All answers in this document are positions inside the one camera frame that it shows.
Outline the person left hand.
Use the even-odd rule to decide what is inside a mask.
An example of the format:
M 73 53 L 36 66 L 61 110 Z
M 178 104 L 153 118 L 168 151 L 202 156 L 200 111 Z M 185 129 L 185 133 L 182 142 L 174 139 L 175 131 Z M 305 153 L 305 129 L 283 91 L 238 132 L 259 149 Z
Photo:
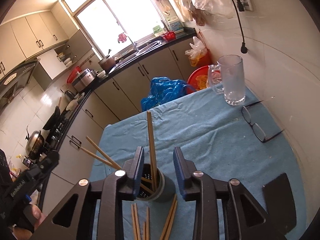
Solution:
M 32 205 L 32 214 L 36 219 L 36 223 L 34 224 L 34 230 L 36 230 L 45 220 L 46 215 L 44 215 L 36 205 Z M 19 228 L 18 226 L 13 227 L 13 235 L 18 240 L 28 240 L 32 234 L 33 233 L 27 229 Z

